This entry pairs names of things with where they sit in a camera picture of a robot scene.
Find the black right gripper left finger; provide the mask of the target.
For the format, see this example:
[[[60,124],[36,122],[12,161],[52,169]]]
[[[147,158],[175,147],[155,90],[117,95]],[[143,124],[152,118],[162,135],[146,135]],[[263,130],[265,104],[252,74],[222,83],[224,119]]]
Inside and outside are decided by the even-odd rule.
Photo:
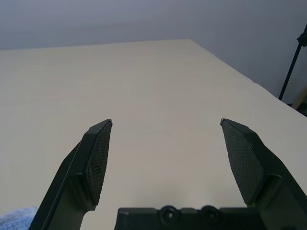
[[[104,183],[112,120],[88,129],[61,163],[31,230],[78,230],[99,203]]]

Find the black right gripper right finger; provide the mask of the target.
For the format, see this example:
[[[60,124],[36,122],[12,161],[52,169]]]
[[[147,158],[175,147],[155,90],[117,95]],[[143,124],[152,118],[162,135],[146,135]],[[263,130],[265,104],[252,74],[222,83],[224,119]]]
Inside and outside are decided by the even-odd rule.
[[[268,230],[305,230],[307,196],[283,162],[245,125],[220,123],[228,159],[241,196],[258,211]]]

